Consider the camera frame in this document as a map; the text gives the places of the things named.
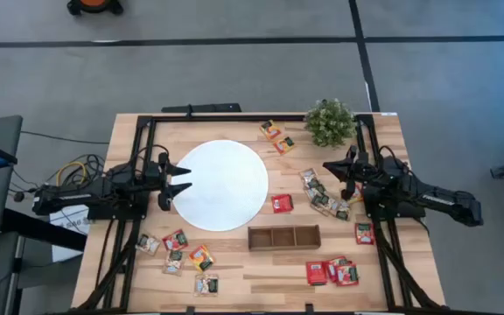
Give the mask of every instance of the wooden table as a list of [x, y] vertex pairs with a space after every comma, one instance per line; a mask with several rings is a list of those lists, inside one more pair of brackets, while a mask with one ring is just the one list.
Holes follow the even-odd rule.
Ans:
[[[130, 159], [137, 116], [120, 114], [116, 117], [106, 168], [125, 163]], [[374, 121], [379, 145], [390, 146], [400, 159], [408, 161], [398, 117], [374, 114]], [[280, 156], [258, 129], [259, 124], [259, 122], [158, 124], [155, 143], [169, 149], [174, 164], [191, 149], [207, 141], [228, 139], [246, 144], [265, 163], [269, 174], [268, 198], [260, 213], [247, 225], [227, 232], [208, 232], [188, 224], [174, 208], [170, 212], [161, 211], [157, 204], [158, 194], [154, 192], [142, 230], [162, 238], [182, 228], [190, 242], [190, 246], [185, 249], [187, 252], [206, 244], [217, 260], [208, 272], [219, 275], [220, 292], [218, 297], [193, 296], [197, 270], [189, 260], [185, 262], [181, 277], [163, 274], [165, 247], [161, 245], [155, 256], [137, 252], [129, 299], [130, 312], [184, 312], [188, 305], [195, 306], [198, 312], [303, 311], [306, 303], [313, 303], [316, 311], [387, 309], [376, 246], [357, 245], [354, 239], [354, 223], [369, 222], [364, 214], [363, 205], [361, 203], [353, 205], [351, 221], [325, 217], [309, 207], [309, 200], [298, 175], [298, 172], [313, 167], [326, 188], [331, 193], [339, 195], [343, 184], [324, 169], [322, 163], [344, 158], [350, 143], [337, 150], [319, 148], [312, 144], [310, 133], [304, 130], [303, 122], [279, 122], [283, 133], [297, 143], [297, 148]], [[154, 150], [155, 160], [159, 152], [159, 148]], [[273, 214], [270, 196], [281, 193], [289, 193], [293, 198], [295, 209], [291, 214]], [[396, 223], [408, 270], [432, 299], [443, 303], [443, 292], [425, 230], [414, 220], [398, 219]], [[270, 252], [248, 250], [248, 226], [314, 224], [320, 226], [322, 246], [319, 249]], [[107, 225], [106, 221], [91, 225], [73, 306], [82, 303], [95, 287], [96, 271]], [[116, 228], [113, 227], [102, 274], [108, 269], [115, 232]], [[340, 255], [345, 255], [357, 263], [360, 275], [358, 286], [336, 287], [333, 283], [329, 283], [313, 287], [307, 284], [305, 262], [331, 259]], [[397, 305], [401, 305], [396, 271], [391, 265], [390, 270], [395, 301]], [[113, 305], [119, 305], [122, 280], [121, 275], [116, 278]]]

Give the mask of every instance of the wooden compartment box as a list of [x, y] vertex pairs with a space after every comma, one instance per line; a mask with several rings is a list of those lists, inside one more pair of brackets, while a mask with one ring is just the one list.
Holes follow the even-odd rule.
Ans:
[[320, 247], [319, 226], [248, 227], [248, 249], [317, 249]]

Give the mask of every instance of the green plant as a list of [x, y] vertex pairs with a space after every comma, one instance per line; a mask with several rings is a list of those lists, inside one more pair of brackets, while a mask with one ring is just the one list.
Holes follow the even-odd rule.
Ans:
[[314, 144], [336, 147], [355, 135], [354, 116], [341, 101], [316, 101], [316, 106], [306, 114], [305, 128], [312, 133]]

